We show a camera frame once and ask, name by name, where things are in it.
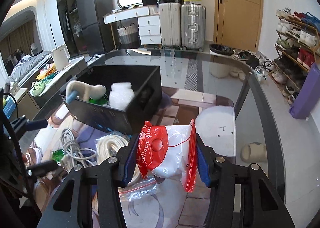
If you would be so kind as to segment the red white balloon glue bag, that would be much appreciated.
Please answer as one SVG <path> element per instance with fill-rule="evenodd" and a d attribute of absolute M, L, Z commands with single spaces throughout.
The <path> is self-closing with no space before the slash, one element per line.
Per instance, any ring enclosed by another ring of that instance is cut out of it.
<path fill-rule="evenodd" d="M 186 192 L 196 183 L 196 126 L 152 125 L 146 121 L 139 134 L 136 163 L 142 178 L 149 172 L 164 179 L 178 180 Z"/>

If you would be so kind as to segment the white plush toy blue hat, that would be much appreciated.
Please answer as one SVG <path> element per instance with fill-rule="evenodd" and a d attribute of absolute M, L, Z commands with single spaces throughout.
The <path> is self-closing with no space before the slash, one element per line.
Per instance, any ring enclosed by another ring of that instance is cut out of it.
<path fill-rule="evenodd" d="M 66 86 L 66 103 L 71 104 L 76 98 L 88 102 L 89 99 L 98 100 L 106 93 L 103 85 L 89 85 L 77 80 L 70 81 Z"/>

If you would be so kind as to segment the green white snack packet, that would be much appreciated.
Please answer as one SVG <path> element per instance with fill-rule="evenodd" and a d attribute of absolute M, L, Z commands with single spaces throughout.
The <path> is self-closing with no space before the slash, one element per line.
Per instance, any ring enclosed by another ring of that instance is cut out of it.
<path fill-rule="evenodd" d="M 110 102 L 108 100 L 107 95 L 103 95 L 103 97 L 101 97 L 99 99 L 90 98 L 89 102 L 92 104 L 101 105 L 101 106 L 109 106 L 110 105 Z"/>

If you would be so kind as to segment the white foam wrap piece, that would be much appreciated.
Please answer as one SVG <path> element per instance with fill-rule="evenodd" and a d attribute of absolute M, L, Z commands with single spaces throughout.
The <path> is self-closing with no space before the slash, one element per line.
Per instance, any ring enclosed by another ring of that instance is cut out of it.
<path fill-rule="evenodd" d="M 109 94 L 110 107 L 125 110 L 134 96 L 135 93 L 130 82 L 113 83 Z"/>

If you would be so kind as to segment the grey side cabinet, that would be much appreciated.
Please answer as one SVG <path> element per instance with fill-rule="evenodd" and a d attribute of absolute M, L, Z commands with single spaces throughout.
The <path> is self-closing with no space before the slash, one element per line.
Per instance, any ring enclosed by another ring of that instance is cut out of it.
<path fill-rule="evenodd" d="M 21 90 L 19 90 L 15 96 L 19 116 L 25 115 L 29 119 L 33 119 L 59 89 L 61 89 L 68 81 L 74 79 L 78 73 L 87 68 L 87 64 L 83 56 L 69 60 L 69 65 L 62 71 L 59 71 L 46 85 L 43 91 L 37 97 L 34 97 L 31 90 L 31 84 L 36 81 L 36 76 L 42 68 L 44 68 L 44 65 L 20 84 Z"/>

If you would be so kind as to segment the beige slipper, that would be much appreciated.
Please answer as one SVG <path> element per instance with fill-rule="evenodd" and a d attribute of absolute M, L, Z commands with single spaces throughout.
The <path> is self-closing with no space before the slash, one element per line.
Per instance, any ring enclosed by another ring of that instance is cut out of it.
<path fill-rule="evenodd" d="M 253 142 L 242 147 L 240 158 L 245 163 L 267 162 L 266 145 Z"/>

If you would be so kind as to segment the bed with grey bedding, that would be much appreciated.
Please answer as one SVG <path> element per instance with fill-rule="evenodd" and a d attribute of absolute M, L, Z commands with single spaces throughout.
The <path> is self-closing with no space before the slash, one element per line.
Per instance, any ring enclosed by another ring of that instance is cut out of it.
<path fill-rule="evenodd" d="M 17 82 L 22 86 L 45 62 L 52 58 L 51 51 L 46 51 L 37 56 L 25 55 L 12 70 L 10 76 L 5 81 L 10 85 Z"/>

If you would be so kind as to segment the black cardboard box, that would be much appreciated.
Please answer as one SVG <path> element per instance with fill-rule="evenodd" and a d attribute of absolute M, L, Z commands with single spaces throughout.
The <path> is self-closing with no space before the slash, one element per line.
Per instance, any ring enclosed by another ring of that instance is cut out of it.
<path fill-rule="evenodd" d="M 72 116 L 104 132 L 140 132 L 162 100 L 159 66 L 97 65 L 67 84 L 61 98 Z"/>

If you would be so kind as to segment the white electric kettle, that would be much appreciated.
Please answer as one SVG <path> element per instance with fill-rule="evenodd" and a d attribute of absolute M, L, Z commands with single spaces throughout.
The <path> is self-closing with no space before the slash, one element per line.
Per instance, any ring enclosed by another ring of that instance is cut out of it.
<path fill-rule="evenodd" d="M 65 44 L 53 49 L 50 54 L 57 71 L 61 71 L 69 65 L 69 52 Z"/>

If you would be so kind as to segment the striped woven basket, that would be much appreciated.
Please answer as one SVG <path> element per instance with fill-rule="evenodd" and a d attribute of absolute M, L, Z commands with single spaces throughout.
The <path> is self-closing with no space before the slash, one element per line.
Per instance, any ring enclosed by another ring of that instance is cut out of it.
<path fill-rule="evenodd" d="M 131 23 L 126 27 L 120 23 L 117 31 L 121 48 L 139 47 L 139 31 L 138 27 L 134 23 Z"/>

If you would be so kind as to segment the purple bag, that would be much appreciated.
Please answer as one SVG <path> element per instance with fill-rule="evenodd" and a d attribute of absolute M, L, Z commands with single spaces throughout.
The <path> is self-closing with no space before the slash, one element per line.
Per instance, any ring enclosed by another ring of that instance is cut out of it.
<path fill-rule="evenodd" d="M 289 109 L 295 119 L 306 119 L 319 100 L 319 68 L 316 63 L 311 66 L 298 96 Z"/>

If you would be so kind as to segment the white drawer desk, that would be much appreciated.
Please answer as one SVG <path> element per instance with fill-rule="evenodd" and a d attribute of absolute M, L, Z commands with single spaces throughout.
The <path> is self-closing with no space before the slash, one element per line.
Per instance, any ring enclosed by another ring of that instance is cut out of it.
<path fill-rule="evenodd" d="M 158 5 L 142 6 L 103 16 L 104 24 L 111 24 L 122 20 L 138 20 L 140 43 L 145 45 L 162 45 L 161 25 Z"/>

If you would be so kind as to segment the black refrigerator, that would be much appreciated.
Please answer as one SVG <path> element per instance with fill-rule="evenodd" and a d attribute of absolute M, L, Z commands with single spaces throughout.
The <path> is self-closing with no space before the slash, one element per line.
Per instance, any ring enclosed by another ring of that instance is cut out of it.
<path fill-rule="evenodd" d="M 113 10 L 112 0 L 76 0 L 82 34 L 90 55 L 108 53 L 114 49 L 110 25 L 104 15 Z"/>

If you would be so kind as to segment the dark glass wardrobe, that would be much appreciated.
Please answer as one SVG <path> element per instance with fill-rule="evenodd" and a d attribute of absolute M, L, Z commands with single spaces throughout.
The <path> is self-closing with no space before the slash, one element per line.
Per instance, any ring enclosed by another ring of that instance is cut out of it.
<path fill-rule="evenodd" d="M 63 39 L 70 57 L 87 53 L 76 0 L 57 0 L 57 10 Z"/>

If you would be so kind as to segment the white suitcase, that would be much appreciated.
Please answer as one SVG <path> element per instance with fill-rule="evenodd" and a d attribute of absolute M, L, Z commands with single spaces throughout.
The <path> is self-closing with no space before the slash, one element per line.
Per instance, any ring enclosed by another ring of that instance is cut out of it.
<path fill-rule="evenodd" d="M 181 5 L 179 3 L 159 4 L 159 19 L 162 45 L 165 47 L 180 47 Z"/>

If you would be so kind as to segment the silver suitcase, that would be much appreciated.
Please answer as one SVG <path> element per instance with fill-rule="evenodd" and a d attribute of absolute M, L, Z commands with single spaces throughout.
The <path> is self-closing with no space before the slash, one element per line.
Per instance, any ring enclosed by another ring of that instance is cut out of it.
<path fill-rule="evenodd" d="M 181 6 L 181 44 L 184 49 L 203 51 L 206 35 L 206 8 L 199 4 Z"/>

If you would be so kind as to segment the shoe rack with shoes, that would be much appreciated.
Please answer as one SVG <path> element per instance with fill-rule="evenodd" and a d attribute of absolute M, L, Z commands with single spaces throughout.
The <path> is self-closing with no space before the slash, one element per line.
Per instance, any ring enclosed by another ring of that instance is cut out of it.
<path fill-rule="evenodd" d="M 274 44 L 278 57 L 271 77 L 281 86 L 282 95 L 292 105 L 319 57 L 319 18 L 311 13 L 291 13 L 277 9 L 278 39 Z"/>

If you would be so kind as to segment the wooden door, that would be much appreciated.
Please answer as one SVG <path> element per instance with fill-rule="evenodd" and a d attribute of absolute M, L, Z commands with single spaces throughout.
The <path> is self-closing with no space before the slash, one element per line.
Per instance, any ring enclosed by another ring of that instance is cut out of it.
<path fill-rule="evenodd" d="M 256 51 L 262 16 L 263 0 L 215 0 L 215 42 Z"/>

